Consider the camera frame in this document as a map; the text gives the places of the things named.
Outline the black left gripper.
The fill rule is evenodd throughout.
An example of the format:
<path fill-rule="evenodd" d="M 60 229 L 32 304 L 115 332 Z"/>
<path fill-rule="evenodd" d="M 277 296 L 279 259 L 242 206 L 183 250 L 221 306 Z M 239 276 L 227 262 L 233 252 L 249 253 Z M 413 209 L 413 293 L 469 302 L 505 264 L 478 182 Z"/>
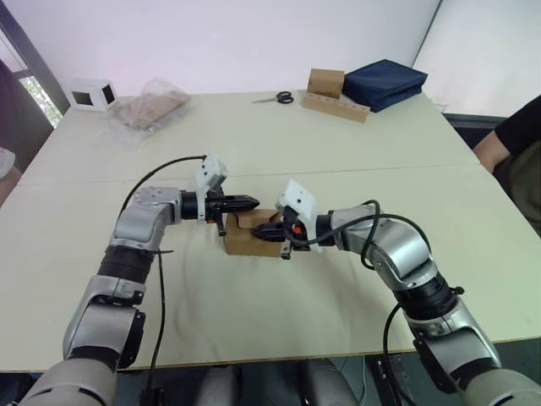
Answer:
<path fill-rule="evenodd" d="M 250 195 L 232 195 L 230 199 L 225 195 L 210 194 L 205 197 L 205 221 L 214 223 L 218 235 L 224 237 L 227 232 L 223 222 L 223 213 L 228 208 L 230 212 L 246 212 L 256 208 L 259 201 Z"/>

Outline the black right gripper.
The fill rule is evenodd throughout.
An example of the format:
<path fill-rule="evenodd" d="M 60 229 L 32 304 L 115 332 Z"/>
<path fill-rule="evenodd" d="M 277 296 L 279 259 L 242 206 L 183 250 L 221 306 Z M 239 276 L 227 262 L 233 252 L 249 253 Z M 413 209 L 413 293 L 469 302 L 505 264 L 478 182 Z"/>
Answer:
<path fill-rule="evenodd" d="M 290 207 L 286 207 L 282 213 L 281 223 L 265 223 L 256 227 L 252 234 L 257 239 L 282 243 L 281 258 L 290 260 L 294 250 L 303 250 L 306 241 L 306 229 L 299 219 L 299 215 Z"/>

